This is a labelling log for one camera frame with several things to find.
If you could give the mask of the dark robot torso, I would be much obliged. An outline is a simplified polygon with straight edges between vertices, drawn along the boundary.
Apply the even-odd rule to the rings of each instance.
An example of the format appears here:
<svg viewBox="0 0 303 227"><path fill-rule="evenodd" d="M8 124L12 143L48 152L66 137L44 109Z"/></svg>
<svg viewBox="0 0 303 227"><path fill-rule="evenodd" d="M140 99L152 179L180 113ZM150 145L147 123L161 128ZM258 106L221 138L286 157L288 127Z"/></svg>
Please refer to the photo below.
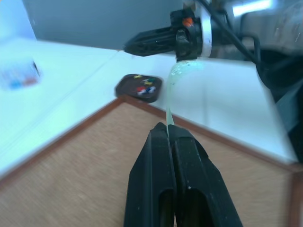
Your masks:
<svg viewBox="0 0 303 227"><path fill-rule="evenodd" d="M292 148L303 163L303 52L291 55L254 48L263 84L270 90Z"/></svg>

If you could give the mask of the translucent green strip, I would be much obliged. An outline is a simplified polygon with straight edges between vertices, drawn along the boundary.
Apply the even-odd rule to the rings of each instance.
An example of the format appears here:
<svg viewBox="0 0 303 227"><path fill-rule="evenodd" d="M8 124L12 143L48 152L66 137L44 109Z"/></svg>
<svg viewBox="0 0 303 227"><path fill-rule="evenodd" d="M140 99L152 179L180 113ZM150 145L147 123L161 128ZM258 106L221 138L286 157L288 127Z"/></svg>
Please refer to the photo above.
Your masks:
<svg viewBox="0 0 303 227"><path fill-rule="evenodd" d="M166 85L166 125L168 134L169 125L174 125L174 120L170 108L173 86L184 76L184 74L202 69L203 63L199 60L179 61L171 68Z"/></svg>

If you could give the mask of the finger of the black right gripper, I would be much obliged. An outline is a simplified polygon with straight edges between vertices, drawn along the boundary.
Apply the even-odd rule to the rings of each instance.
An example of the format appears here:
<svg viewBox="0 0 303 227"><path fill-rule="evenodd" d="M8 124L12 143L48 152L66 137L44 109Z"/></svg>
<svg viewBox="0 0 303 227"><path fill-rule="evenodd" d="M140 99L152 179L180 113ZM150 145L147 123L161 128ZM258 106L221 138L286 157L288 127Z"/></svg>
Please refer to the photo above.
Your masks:
<svg viewBox="0 0 303 227"><path fill-rule="evenodd" d="M125 49L136 48L139 46L174 46L176 44L176 35L173 29L168 26L154 30L144 31L136 34L124 44Z"/></svg>
<svg viewBox="0 0 303 227"><path fill-rule="evenodd" d="M173 52L175 46L176 44L126 44L125 52L136 56L146 57Z"/></svg>

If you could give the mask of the cork board with wooden frame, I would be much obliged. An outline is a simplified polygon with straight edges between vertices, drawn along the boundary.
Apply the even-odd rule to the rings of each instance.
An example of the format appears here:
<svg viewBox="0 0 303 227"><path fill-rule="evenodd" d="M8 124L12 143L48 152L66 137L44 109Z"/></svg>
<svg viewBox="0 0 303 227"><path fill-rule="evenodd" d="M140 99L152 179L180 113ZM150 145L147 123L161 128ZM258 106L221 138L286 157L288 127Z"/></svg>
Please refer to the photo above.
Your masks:
<svg viewBox="0 0 303 227"><path fill-rule="evenodd" d="M124 96L0 179L0 227L121 227L129 172L164 111ZM180 118L220 170L244 227L303 227L303 165Z"/></svg>

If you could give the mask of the dark brown square tray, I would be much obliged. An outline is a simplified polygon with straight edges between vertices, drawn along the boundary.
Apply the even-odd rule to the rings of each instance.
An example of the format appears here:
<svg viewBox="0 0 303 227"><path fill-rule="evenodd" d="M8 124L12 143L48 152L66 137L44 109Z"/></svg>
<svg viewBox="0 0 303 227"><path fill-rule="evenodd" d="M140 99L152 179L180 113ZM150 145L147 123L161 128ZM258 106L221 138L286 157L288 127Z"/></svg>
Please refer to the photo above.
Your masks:
<svg viewBox="0 0 303 227"><path fill-rule="evenodd" d="M139 79L134 79L133 76L138 74L127 74L125 75L120 82L115 87L116 96L123 96L127 95L133 98L136 98L140 101L146 102L146 103L153 103L155 102L160 94L161 87L162 87L162 79L155 76L148 76L148 75L142 75ZM155 81L151 86L145 86L144 81L148 81L150 78L154 78ZM153 93L147 93L144 94L138 94L137 88L138 87L156 87L156 90Z"/></svg>

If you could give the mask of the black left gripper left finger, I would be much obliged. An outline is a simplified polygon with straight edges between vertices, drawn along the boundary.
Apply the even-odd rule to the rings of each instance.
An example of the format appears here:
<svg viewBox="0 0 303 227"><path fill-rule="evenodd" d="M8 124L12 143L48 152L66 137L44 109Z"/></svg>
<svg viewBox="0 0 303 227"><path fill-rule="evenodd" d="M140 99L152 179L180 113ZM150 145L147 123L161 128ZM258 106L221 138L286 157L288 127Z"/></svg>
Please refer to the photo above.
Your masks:
<svg viewBox="0 0 303 227"><path fill-rule="evenodd" d="M128 180L124 227L174 227L176 179L166 125L150 130Z"/></svg>

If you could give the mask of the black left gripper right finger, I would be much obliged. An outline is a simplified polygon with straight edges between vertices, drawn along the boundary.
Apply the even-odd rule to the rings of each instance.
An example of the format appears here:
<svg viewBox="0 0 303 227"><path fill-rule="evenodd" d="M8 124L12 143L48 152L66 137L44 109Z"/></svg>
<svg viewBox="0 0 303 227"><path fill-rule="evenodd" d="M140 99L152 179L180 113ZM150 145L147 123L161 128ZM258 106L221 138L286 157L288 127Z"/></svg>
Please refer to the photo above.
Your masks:
<svg viewBox="0 0 303 227"><path fill-rule="evenodd" d="M177 184L177 227L243 227L220 171L186 129L168 126Z"/></svg>

